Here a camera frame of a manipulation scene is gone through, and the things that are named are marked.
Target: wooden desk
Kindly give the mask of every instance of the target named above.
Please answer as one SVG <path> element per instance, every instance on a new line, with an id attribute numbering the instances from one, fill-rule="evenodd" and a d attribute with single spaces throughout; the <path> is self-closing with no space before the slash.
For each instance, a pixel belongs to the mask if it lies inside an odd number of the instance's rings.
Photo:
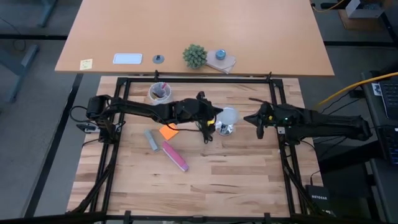
<path id="1" fill-rule="evenodd" d="M 113 95 L 117 77 L 102 77 L 98 95 Z M 284 79 L 287 102 L 303 106 L 297 79 Z M 132 83 L 129 100 L 148 103 L 151 83 Z M 174 100 L 195 97 L 203 90 L 218 106 L 233 105 L 240 111 L 236 131 L 230 136 L 213 135 L 213 142 L 203 143 L 201 133 L 180 131 L 169 142 L 190 166 L 182 172 L 163 151 L 154 153 L 144 137 L 150 129 L 158 144 L 164 140 L 157 131 L 161 124 L 149 118 L 124 117 L 117 166 L 113 179 L 108 214 L 170 216 L 288 217 L 279 147 L 274 128 L 265 130 L 264 139 L 257 139 L 253 125 L 242 120 L 253 114 L 259 103 L 249 97 L 270 101 L 266 84 L 169 83 Z M 196 128 L 193 123 L 179 128 Z M 86 140 L 95 139 L 95 134 Z M 102 144 L 87 144 L 82 152 L 73 184 L 68 209 L 75 208 L 94 185 Z M 306 144 L 297 146 L 303 183 L 318 171 L 315 151 Z M 314 183 L 322 184 L 319 174 Z M 294 189 L 296 211 L 299 212 Z"/>
<path id="2" fill-rule="evenodd" d="M 55 70 L 82 72 L 220 74 L 186 67 L 190 44 L 225 49 L 232 74 L 333 76 L 308 0 L 84 0 Z M 140 65 L 114 65 L 116 53 L 141 53 Z M 154 64 L 155 55 L 164 55 Z"/>

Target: pink marker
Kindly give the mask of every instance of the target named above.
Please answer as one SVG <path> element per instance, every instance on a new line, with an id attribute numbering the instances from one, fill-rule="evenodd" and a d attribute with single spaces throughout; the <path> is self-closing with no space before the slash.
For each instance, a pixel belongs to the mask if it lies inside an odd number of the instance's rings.
<path id="1" fill-rule="evenodd" d="M 163 151 L 166 153 L 166 155 L 169 156 L 169 158 L 182 170 L 182 171 L 187 171 L 189 166 L 185 162 L 184 159 L 180 156 L 178 152 L 174 150 L 174 148 L 167 142 L 164 141 L 162 143 L 163 146 Z"/>

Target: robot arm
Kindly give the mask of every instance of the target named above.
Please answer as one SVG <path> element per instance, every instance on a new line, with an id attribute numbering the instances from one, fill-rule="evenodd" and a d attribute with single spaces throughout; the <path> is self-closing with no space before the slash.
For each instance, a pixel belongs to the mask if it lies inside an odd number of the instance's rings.
<path id="1" fill-rule="evenodd" d="M 99 141 L 114 143 L 117 135 L 116 125 L 109 117 L 116 113 L 127 113 L 144 116 L 161 124 L 180 124 L 196 121 L 203 134 L 205 142 L 211 141 L 211 134 L 215 131 L 214 124 L 208 124 L 222 109 L 211 105 L 205 98 L 204 92 L 199 92 L 196 99 L 187 98 L 166 104 L 148 105 L 121 98 L 112 98 L 108 95 L 90 98 L 86 116 L 99 127 Z"/>
<path id="2" fill-rule="evenodd" d="M 300 140 L 306 137 L 345 136 L 365 141 L 372 136 L 368 122 L 360 116 L 325 115 L 288 104 L 272 105 L 266 101 L 262 102 L 257 113 L 244 117 L 244 120 L 257 127 L 259 139 L 264 135 L 264 127 L 284 127 L 289 144 L 300 144 Z"/>

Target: gray floor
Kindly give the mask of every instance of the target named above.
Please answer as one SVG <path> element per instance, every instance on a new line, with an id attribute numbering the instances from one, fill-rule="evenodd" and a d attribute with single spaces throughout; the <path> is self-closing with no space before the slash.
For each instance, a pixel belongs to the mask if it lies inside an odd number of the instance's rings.
<path id="1" fill-rule="evenodd" d="M 40 1 L 3 0 L 0 2 L 0 17 L 14 24 L 23 34 L 68 34 L 81 1 L 59 0 L 46 28 L 36 26 L 42 12 Z M 398 15 L 393 15 L 393 7 L 387 15 L 391 22 L 398 24 Z M 358 32 L 344 30 L 338 13 L 335 11 L 316 14 L 324 40 L 362 40 L 390 41 L 387 32 Z M 0 33 L 14 31 L 0 21 Z M 5 103 L 7 91 L 15 77 L 0 66 L 0 219 L 20 217 L 32 193 L 32 186 L 38 178 L 43 158 L 49 148 L 55 127 L 69 91 L 74 75 L 62 75 L 54 72 L 63 41 L 27 41 L 27 45 L 38 44 L 40 52 L 34 59 L 17 102 Z M 23 53 L 12 48 L 11 40 L 0 40 L 0 47 L 15 57 L 22 58 Z M 301 78 L 300 85 L 307 108 L 312 108 L 336 90 L 359 80 L 359 73 L 366 70 L 378 70 L 398 59 L 398 51 L 384 48 L 328 47 L 334 78 Z M 89 97 L 95 95 L 99 75 L 85 75 L 76 98 L 76 105 L 85 105 Z M 349 99 L 344 99 L 333 108 L 337 108 Z M 338 112 L 338 114 L 361 114 L 370 120 L 364 100 L 361 100 Z M 55 158 L 48 182 L 45 186 L 36 215 L 59 214 L 65 211 L 72 188 L 81 144 L 84 134 L 69 121 L 63 135 L 58 154 Z M 363 142 L 345 141 L 344 146 L 357 146 Z M 328 174 L 325 183 L 333 179 L 344 179 L 342 174 Z M 357 184 L 350 178 L 348 183 Z"/>

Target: orange sticky note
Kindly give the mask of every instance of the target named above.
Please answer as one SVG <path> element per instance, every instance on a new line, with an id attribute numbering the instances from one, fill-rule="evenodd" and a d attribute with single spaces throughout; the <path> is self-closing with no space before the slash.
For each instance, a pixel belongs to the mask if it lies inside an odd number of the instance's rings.
<path id="1" fill-rule="evenodd" d="M 174 129 L 177 128 L 177 126 L 175 124 L 169 124 L 169 126 Z M 164 125 L 162 128 L 159 129 L 159 131 L 166 140 L 169 140 L 170 138 L 172 138 L 173 136 L 175 136 L 178 133 L 178 131 L 170 129 L 169 127 L 167 127 L 167 125 Z"/>

